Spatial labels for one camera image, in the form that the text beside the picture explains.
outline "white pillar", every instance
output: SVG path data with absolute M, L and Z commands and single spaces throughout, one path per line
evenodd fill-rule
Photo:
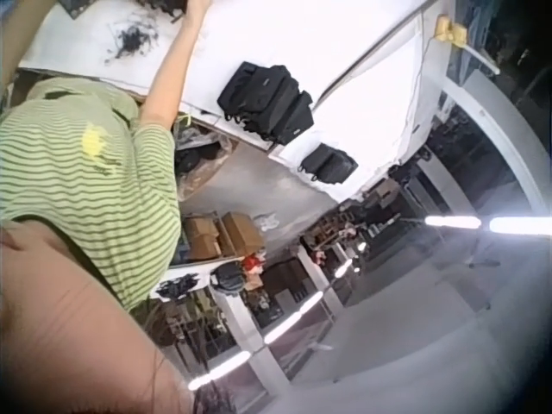
M 340 261 L 340 263 L 345 263 L 348 260 L 347 252 L 342 247 L 341 244 L 335 243 L 331 249 L 334 251 L 334 253 L 337 256 L 337 259 Z
M 313 263 L 303 246 L 299 246 L 297 257 L 317 290 L 323 291 L 329 287 L 328 278 L 326 278 L 320 266 Z M 334 316 L 343 310 L 341 300 L 339 300 L 336 291 L 331 287 L 324 293 L 323 301 Z
M 435 154 L 431 160 L 420 160 L 417 164 L 431 184 L 441 193 L 452 213 L 457 216 L 474 216 L 475 209 L 467 199 L 466 194 L 450 174 L 449 170 L 442 164 Z
M 439 210 L 436 202 L 431 198 L 425 187 L 416 177 L 412 177 L 405 187 L 405 192 L 410 198 L 413 198 L 418 207 L 423 209 L 423 213 L 430 216 L 440 216 L 442 212 Z
M 466 111 L 502 154 L 535 214 L 548 216 L 550 157 L 510 100 L 479 70 L 470 75 L 463 87 L 447 78 L 443 91 Z
M 271 395 L 287 392 L 290 381 L 273 353 L 268 348 L 259 352 L 264 345 L 262 335 L 242 298 L 226 296 L 212 288 L 210 292 L 216 305 L 226 316 L 227 325 L 238 346 L 244 351 L 255 353 L 249 360 L 249 365 L 267 392 Z

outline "cardboard box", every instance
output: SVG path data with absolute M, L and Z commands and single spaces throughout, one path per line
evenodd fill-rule
M 221 256 L 221 248 L 214 235 L 198 235 L 190 242 L 191 260 L 211 260 Z
M 201 235 L 218 237 L 215 222 L 210 217 L 190 217 L 184 221 L 184 228 L 188 239 L 194 239 Z
M 238 256 L 249 256 L 264 248 L 265 241 L 248 215 L 227 213 L 222 221 Z

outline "yellow clip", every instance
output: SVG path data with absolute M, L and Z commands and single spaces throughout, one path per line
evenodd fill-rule
M 435 38 L 464 48 L 467 45 L 467 29 L 459 23 L 452 22 L 450 17 L 441 15 L 437 17 Z
M 188 128 L 191 125 L 191 115 L 190 114 L 183 114 L 177 118 L 177 122 L 181 123 L 184 120 L 186 120 L 185 128 Z

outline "floor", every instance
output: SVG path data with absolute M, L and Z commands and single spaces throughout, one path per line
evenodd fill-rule
M 267 252 L 274 254 L 335 206 L 330 196 L 310 188 L 265 153 L 240 144 L 181 208 L 184 213 L 240 211 L 251 217 L 274 213 L 279 226 L 264 234 Z

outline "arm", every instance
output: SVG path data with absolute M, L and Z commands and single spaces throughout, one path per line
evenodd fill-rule
M 170 129 L 179 113 L 180 100 L 191 54 L 210 0 L 190 0 L 182 27 L 174 39 L 141 107 L 140 124 Z
M 0 368 L 10 390 L 40 412 L 191 413 L 184 379 L 115 299 L 35 229 L 6 224 Z

